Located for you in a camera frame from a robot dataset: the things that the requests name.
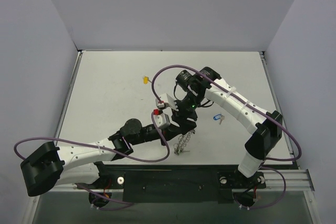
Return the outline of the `metal disc keyring holder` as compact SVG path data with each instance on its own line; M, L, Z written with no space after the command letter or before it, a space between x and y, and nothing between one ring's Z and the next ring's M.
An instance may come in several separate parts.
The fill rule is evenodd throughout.
M181 155L182 153L187 152L185 148L193 134L194 134L194 131L189 131L185 135L179 136L178 142L174 144L174 154L175 155Z

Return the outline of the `blue tagged key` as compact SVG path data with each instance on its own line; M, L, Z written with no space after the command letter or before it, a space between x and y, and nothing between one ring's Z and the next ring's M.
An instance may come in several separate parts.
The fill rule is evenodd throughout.
M213 120L218 122L219 125L222 124L224 119L225 119L225 116L223 114L217 114L217 115L213 116Z

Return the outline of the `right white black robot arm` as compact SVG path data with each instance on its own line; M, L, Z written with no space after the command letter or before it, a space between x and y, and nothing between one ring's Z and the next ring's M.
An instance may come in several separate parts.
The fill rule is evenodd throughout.
M186 92L185 98L177 101L179 113L196 120L195 109L208 99L245 127L251 137L245 143L246 154L234 179L237 185L246 187L282 138L282 115L278 111L270 113L251 103L210 67L204 67L200 73L201 76L183 70L175 78L176 84Z

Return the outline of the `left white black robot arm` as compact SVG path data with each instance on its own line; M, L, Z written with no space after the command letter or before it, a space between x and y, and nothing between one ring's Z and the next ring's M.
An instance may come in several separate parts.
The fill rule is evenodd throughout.
M147 126L142 126L138 119L129 119L112 136L90 144L56 146L53 141L46 142L20 165L27 193L30 197L39 196L56 185L71 183L102 188L108 182L108 175L94 169L96 162L122 159L133 153L133 145L169 141L183 133L186 128L181 123L174 125L155 116L154 123Z

